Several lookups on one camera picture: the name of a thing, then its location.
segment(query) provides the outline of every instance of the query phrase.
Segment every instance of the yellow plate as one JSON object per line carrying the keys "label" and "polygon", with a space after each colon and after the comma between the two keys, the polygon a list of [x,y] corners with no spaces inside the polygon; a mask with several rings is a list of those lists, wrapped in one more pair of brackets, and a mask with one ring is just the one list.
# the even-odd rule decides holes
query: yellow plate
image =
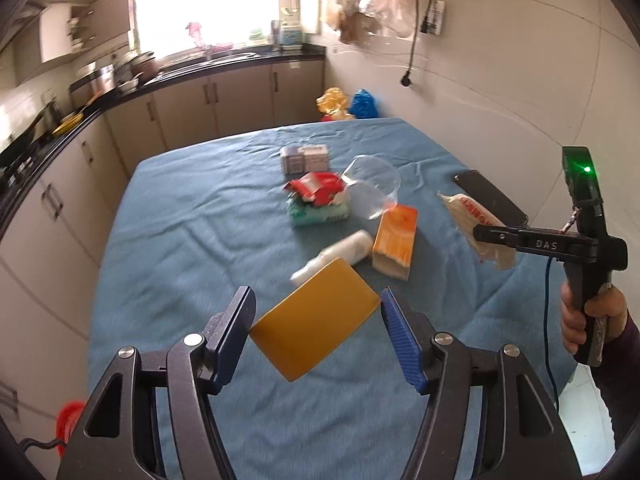
{"label": "yellow plate", "polygon": [[83,116],[84,116],[84,114],[82,112],[80,112],[79,114],[74,115],[69,120],[67,120],[64,123],[60,124],[60,126],[58,126],[55,130],[53,130],[53,133],[51,135],[53,135],[55,137],[55,136],[64,135],[64,134],[70,132],[76,126],[78,126],[78,124],[80,124],[80,121],[82,121],[82,117]]}
{"label": "yellow plate", "polygon": [[342,258],[332,261],[251,328],[262,353],[295,381],[327,357],[380,305]]}

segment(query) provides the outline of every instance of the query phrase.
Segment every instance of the orange tissue box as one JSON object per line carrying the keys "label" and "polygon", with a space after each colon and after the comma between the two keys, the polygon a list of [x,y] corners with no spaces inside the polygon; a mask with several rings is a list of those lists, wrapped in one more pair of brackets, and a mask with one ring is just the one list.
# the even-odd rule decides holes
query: orange tissue box
{"label": "orange tissue box", "polygon": [[408,280],[417,227],[418,211],[413,207],[398,204],[385,211],[373,244],[373,268],[392,278]]}

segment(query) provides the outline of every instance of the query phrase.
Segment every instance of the window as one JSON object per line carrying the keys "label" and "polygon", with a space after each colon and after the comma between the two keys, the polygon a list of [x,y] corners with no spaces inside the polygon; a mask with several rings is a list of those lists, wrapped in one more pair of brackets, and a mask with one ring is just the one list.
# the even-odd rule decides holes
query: window
{"label": "window", "polygon": [[202,25],[207,44],[242,43],[258,28],[267,35],[278,0],[136,0],[136,19],[142,52],[163,57],[195,46],[189,22]]}

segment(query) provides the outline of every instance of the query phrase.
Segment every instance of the black countertop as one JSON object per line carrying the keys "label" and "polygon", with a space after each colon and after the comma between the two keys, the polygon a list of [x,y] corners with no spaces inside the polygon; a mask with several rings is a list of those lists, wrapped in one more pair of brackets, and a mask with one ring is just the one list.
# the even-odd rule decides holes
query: black countertop
{"label": "black countertop", "polygon": [[47,146],[40,150],[37,163],[32,166],[32,168],[19,182],[16,181],[9,185],[4,193],[0,195],[0,239],[9,227],[9,223],[20,207],[24,197],[28,192],[30,192],[34,184],[40,178],[42,173],[44,173],[44,171],[49,167],[52,161],[65,148],[65,146],[67,146],[76,137],[77,134],[95,120],[95,118],[99,117],[110,108],[114,108],[125,102],[150,94],[161,88],[166,88],[167,86],[171,86],[176,83],[197,79],[211,74],[228,72],[229,70],[236,70],[238,68],[248,68],[251,66],[269,65],[281,62],[324,60],[325,48],[324,46],[305,43],[302,51],[274,52],[271,50],[270,46],[259,46],[235,50],[233,52],[225,52],[222,56],[242,52],[257,52],[260,56],[235,60],[218,65],[207,65],[202,68],[197,66],[198,61],[195,60],[193,64],[193,71],[188,73],[179,73],[178,75],[171,75],[171,73],[168,73],[166,76],[150,81],[143,87],[138,88],[125,96],[120,95],[116,89],[96,99],[91,106],[84,110],[84,119],[81,123],[79,123],[78,126],[69,133],[51,141]]}

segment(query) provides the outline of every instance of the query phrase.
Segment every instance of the white bottle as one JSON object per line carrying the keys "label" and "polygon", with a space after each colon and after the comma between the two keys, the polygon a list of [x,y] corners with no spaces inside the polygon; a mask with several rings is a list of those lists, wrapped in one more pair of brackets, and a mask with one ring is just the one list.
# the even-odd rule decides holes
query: white bottle
{"label": "white bottle", "polygon": [[368,256],[372,248],[373,238],[371,238],[371,235],[363,229],[356,231],[332,246],[322,249],[318,256],[309,260],[302,269],[291,275],[291,283],[294,286],[302,285],[336,258],[343,258],[349,265],[353,266]]}

